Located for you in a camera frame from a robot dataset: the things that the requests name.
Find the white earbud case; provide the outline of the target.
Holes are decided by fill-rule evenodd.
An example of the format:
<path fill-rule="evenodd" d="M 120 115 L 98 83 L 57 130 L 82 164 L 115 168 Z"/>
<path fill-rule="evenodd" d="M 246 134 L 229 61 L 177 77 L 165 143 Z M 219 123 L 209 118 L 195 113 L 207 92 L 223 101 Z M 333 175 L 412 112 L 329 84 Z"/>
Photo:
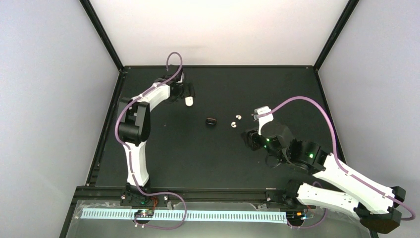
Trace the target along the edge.
<path fill-rule="evenodd" d="M 194 98 L 193 97 L 186 97 L 185 98 L 185 105 L 187 106 L 187 107 L 191 107 L 191 106 L 193 106 L 193 104 L 194 104 Z"/>

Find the black gold charging case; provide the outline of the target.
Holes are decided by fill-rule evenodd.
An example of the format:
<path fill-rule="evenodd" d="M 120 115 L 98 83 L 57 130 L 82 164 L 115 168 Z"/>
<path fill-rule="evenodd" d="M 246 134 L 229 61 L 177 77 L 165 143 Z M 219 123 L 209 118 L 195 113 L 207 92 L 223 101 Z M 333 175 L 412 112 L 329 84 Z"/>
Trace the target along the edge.
<path fill-rule="evenodd" d="M 217 119 L 215 118 L 206 118 L 205 123 L 210 126 L 215 126 L 217 124 Z"/>

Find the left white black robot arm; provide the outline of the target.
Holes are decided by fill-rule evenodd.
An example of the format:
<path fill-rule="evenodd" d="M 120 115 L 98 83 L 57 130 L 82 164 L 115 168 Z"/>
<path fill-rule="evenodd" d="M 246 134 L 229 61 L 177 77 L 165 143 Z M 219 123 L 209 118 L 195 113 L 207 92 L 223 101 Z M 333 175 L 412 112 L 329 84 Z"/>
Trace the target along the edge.
<path fill-rule="evenodd" d="M 151 134 L 151 112 L 164 101 L 179 98 L 191 106 L 193 87 L 183 72 L 158 78 L 147 90 L 132 98 L 124 98 L 118 106 L 114 135 L 123 146 L 127 163 L 127 182 L 121 196 L 123 206 L 149 205 L 153 194 L 149 191 L 150 176 L 146 162 L 146 144 Z"/>

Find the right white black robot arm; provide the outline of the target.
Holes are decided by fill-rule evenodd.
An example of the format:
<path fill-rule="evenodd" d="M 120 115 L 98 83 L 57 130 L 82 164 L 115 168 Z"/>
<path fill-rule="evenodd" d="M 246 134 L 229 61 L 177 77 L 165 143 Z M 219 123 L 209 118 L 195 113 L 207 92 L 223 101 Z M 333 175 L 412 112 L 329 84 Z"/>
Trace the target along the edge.
<path fill-rule="evenodd" d="M 295 166 L 339 189 L 334 191 L 290 180 L 282 192 L 270 197 L 272 202 L 291 209 L 317 206 L 340 212 L 381 234 L 399 227 L 402 214 L 397 207 L 405 199 L 403 188 L 372 182 L 336 160 L 332 153 L 323 151 L 316 143 L 297 140 L 287 126 L 275 121 L 248 129 L 241 133 L 241 138 L 253 151 L 266 150 L 266 157 L 272 157 L 277 166 L 282 163 Z"/>

